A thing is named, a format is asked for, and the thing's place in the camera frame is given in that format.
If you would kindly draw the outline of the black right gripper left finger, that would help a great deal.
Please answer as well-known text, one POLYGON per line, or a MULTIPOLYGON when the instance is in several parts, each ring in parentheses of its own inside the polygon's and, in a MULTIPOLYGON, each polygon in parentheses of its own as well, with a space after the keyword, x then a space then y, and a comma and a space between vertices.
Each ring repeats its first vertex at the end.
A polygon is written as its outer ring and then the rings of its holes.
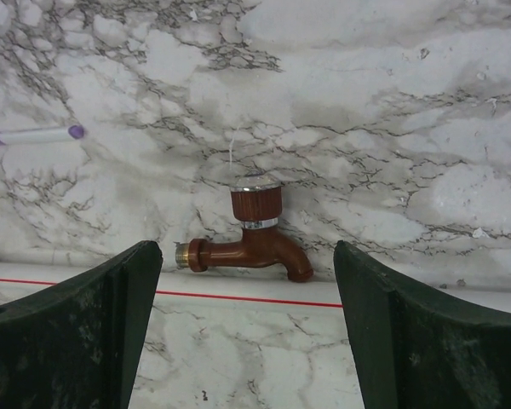
POLYGON ((0 408, 126 408, 162 267, 141 241, 0 305, 0 408))

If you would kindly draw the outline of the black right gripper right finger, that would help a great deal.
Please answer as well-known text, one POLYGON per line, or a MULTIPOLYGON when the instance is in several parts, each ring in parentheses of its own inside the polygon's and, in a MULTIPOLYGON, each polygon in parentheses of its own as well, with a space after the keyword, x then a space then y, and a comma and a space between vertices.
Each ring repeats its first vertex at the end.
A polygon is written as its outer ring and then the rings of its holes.
POLYGON ((367 408, 511 408, 511 313, 448 295, 346 241, 334 271, 367 408))

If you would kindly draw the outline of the brown plastic faucet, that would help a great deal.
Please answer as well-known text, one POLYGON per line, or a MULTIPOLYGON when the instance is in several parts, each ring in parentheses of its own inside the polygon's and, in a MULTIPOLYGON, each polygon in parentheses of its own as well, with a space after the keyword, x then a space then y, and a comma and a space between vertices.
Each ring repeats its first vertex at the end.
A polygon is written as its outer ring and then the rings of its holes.
POLYGON ((305 251, 281 233, 278 219, 283 212, 282 182, 267 172, 250 172, 230 187, 234 218, 241 223, 236 242, 214 243, 192 239, 175 249, 180 268, 202 273, 208 268, 267 268, 284 266, 288 280, 304 283, 313 277, 305 251))

